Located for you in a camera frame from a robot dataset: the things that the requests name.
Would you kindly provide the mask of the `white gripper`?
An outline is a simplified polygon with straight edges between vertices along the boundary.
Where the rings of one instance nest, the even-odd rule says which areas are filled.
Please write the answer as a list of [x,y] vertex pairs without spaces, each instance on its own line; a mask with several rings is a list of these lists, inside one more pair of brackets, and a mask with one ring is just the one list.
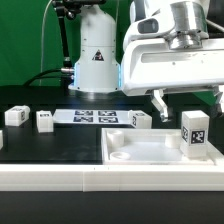
[[154,15],[133,22],[123,42],[121,88],[152,93],[162,122],[169,120],[163,91],[214,87],[215,114],[224,114],[224,38],[211,39],[199,16]]

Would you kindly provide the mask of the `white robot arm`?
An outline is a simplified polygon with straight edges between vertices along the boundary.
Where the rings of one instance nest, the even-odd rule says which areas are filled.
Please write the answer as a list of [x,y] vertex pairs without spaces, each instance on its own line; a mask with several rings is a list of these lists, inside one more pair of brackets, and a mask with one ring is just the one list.
[[133,0],[124,55],[115,60],[116,24],[94,3],[81,8],[81,55],[70,88],[93,98],[120,90],[148,95],[166,122],[163,96],[211,91],[224,114],[224,38],[211,39],[210,0]]

